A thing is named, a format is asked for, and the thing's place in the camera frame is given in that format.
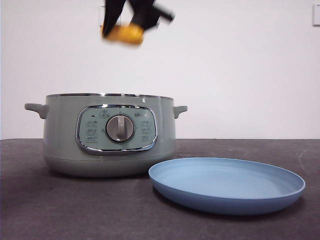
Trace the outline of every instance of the wall outlet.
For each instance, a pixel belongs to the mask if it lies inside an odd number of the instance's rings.
[[[320,2],[313,4],[313,26],[320,27]]]

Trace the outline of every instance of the dark gray table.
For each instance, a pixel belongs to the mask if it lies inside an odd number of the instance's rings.
[[[1,141],[3,240],[318,240],[320,140],[177,140],[175,158],[226,157],[291,170],[306,181],[285,210],[224,216],[179,206],[140,175],[76,178],[49,171],[40,139]]]

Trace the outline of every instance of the chrome trim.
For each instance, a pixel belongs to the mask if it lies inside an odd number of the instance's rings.
[[[149,110],[153,115],[153,121],[154,121],[154,126],[155,126],[155,137],[154,137],[153,141],[149,145],[146,145],[146,146],[142,146],[142,147],[138,147],[138,148],[128,148],[128,149],[97,149],[97,148],[93,148],[93,147],[89,147],[89,146],[85,145],[80,139],[80,122],[81,122],[82,115],[88,109],[99,109],[99,108],[135,108],[135,109]],[[78,115],[77,122],[76,122],[75,141],[79,144],[79,146],[85,152],[87,152],[89,154],[110,155],[111,153],[121,153],[121,154],[127,153],[128,154],[129,152],[146,151],[146,150],[150,150],[151,148],[154,147],[154,145],[156,144],[157,138],[158,138],[158,126],[157,126],[156,115],[155,115],[154,111],[152,111],[152,109],[145,107],[145,106],[125,105],[125,104],[102,104],[102,105],[86,106],[85,108],[83,108],[80,111],[80,113]]]
[[[46,98],[54,97],[83,97],[83,96],[96,96],[96,97],[134,97],[134,98],[152,98],[152,99],[168,99],[174,100],[168,96],[155,96],[143,94],[126,94],[126,93],[60,93],[47,95]]]

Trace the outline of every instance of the button icon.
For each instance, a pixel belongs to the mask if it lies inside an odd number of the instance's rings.
[[[141,141],[142,142],[148,142],[148,141],[150,141],[150,137],[148,135],[142,136]]]
[[[141,133],[142,134],[149,134],[151,132],[150,127],[142,127],[141,128]]]
[[[91,143],[91,144],[94,144],[94,143],[97,143],[98,142],[98,137],[97,136],[88,136],[85,141],[87,143]]]
[[[89,128],[89,129],[86,130],[85,133],[88,136],[97,135],[97,129],[96,128]]]
[[[88,128],[96,128],[98,126],[97,121],[87,121],[85,124]]]
[[[108,114],[108,112],[106,110],[102,110],[100,112],[100,118],[109,118],[109,117],[110,116],[109,116],[109,114]]]
[[[141,127],[150,127],[151,123],[149,121],[142,121],[141,122]]]

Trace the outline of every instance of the plastic plate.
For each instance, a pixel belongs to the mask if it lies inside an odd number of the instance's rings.
[[[239,159],[180,158],[149,169],[155,189],[180,205],[216,214],[258,215],[293,204],[306,187],[294,172]]]

